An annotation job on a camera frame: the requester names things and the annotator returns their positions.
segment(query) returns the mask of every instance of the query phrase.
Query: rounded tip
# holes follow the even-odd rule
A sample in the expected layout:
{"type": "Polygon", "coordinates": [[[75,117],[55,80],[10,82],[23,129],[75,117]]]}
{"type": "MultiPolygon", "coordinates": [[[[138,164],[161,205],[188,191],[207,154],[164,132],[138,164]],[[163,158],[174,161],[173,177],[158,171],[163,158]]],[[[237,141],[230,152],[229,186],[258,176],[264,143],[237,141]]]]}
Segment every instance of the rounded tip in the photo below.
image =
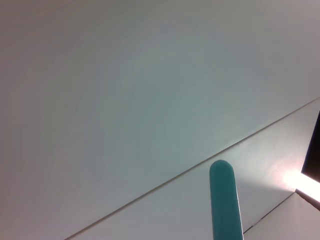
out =
{"type": "Polygon", "coordinates": [[[224,168],[224,169],[230,169],[231,171],[233,171],[234,169],[232,168],[231,164],[228,163],[227,161],[225,160],[218,160],[218,161],[215,161],[214,163],[212,163],[211,167],[210,167],[210,173],[218,170],[218,169],[221,169],[221,168],[224,168]]]}

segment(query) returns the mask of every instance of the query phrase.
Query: teal rod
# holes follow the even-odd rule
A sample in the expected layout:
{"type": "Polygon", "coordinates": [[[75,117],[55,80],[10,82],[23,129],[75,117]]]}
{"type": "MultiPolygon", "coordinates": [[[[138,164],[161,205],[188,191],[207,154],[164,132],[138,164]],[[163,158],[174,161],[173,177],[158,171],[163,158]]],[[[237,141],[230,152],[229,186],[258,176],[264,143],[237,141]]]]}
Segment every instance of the teal rod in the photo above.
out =
{"type": "Polygon", "coordinates": [[[243,240],[235,174],[232,166],[218,160],[210,167],[212,229],[214,240],[243,240]]]}

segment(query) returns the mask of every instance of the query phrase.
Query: bright light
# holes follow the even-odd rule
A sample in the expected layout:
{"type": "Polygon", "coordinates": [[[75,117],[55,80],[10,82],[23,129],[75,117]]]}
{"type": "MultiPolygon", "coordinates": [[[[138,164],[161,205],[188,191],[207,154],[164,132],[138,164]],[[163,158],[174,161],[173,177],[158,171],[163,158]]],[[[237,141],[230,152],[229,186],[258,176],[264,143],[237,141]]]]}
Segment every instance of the bright light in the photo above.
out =
{"type": "Polygon", "coordinates": [[[296,181],[296,188],[307,194],[311,198],[320,202],[320,183],[310,177],[300,174],[299,180],[296,181]]]}

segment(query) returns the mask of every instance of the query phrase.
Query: ceiling panel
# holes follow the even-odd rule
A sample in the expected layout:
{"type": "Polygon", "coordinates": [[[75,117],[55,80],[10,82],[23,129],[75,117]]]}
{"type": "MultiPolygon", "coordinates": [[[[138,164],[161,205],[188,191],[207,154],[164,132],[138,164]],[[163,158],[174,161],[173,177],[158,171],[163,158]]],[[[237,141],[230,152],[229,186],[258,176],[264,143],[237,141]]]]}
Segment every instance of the ceiling panel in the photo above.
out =
{"type": "Polygon", "coordinates": [[[1,3],[0,238],[67,237],[320,95],[317,2],[1,3]]]}
{"type": "Polygon", "coordinates": [[[209,169],[220,159],[233,166],[242,228],[246,231],[295,191],[319,108],[320,100],[307,105],[146,195],[75,240],[213,239],[209,169]]]}
{"type": "Polygon", "coordinates": [[[320,212],[294,193],[245,233],[246,240],[317,240],[320,212]]]}

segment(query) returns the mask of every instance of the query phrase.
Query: white ceiling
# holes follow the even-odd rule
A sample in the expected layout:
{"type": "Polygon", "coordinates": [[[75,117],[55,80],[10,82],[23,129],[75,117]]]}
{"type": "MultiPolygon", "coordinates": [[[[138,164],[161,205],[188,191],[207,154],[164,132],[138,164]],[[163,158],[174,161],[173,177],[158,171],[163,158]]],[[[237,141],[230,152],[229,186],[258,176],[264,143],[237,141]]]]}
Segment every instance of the white ceiling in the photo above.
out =
{"type": "MultiPolygon", "coordinates": [[[[295,179],[304,163],[319,109],[320,99],[148,194],[74,240],[212,240],[209,168],[219,159],[233,166],[242,228],[248,230],[295,191],[295,179]]],[[[259,228],[255,232],[267,231],[259,228]]],[[[260,239],[257,234],[254,236],[249,239],[260,239]]]]}
{"type": "Polygon", "coordinates": [[[318,240],[320,212],[294,193],[251,228],[245,240],[318,240]]]}
{"type": "Polygon", "coordinates": [[[0,238],[66,238],[320,95],[317,2],[2,2],[0,238]]]}

